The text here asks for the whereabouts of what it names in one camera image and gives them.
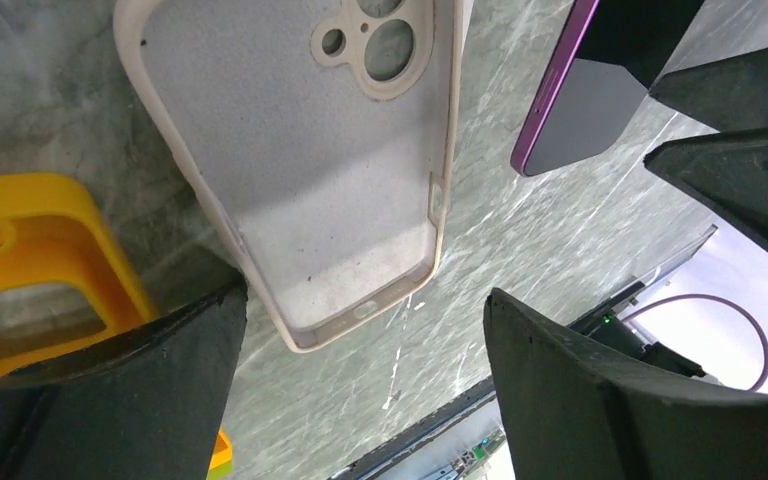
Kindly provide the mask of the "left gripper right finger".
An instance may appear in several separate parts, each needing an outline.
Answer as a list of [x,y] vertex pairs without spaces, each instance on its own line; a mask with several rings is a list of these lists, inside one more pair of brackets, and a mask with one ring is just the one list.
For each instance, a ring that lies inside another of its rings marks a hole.
[[617,352],[501,289],[483,328],[519,479],[768,479],[768,395]]

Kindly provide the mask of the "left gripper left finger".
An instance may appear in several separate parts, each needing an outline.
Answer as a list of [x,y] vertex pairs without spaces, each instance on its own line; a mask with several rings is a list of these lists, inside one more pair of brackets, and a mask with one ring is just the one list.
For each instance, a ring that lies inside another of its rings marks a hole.
[[236,280],[0,377],[0,479],[204,479],[246,328]]

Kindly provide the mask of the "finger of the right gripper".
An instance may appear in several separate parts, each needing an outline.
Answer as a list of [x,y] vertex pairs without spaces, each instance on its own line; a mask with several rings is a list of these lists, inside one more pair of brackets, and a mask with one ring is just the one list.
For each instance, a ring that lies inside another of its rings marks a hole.
[[644,99],[715,130],[768,126],[768,1],[576,1],[572,130],[620,133]]
[[768,128],[665,142],[643,164],[768,253]]

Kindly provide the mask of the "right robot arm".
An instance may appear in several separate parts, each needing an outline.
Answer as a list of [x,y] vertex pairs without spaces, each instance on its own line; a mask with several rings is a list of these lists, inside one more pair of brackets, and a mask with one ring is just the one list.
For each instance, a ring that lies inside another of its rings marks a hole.
[[649,96],[709,128],[648,162],[715,224],[574,327],[641,361],[768,393],[768,1],[708,1]]

